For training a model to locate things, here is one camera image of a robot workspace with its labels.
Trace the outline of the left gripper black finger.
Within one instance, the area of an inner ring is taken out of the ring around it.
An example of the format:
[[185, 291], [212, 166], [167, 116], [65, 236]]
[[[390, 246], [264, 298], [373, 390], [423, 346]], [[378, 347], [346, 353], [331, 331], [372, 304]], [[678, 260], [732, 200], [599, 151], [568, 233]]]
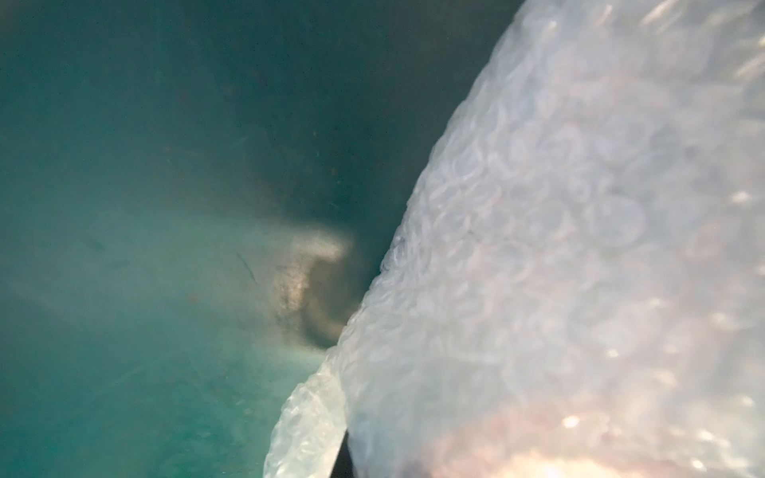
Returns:
[[349, 447], [350, 434], [345, 432], [337, 457], [335, 459], [330, 478], [355, 478], [355, 466]]

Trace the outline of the clear bubble wrap sheet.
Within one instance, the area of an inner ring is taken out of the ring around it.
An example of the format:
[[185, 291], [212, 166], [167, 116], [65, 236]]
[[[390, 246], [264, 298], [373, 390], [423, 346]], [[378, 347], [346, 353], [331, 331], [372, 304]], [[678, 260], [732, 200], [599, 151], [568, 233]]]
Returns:
[[267, 477], [760, 477], [764, 5], [527, 1]]

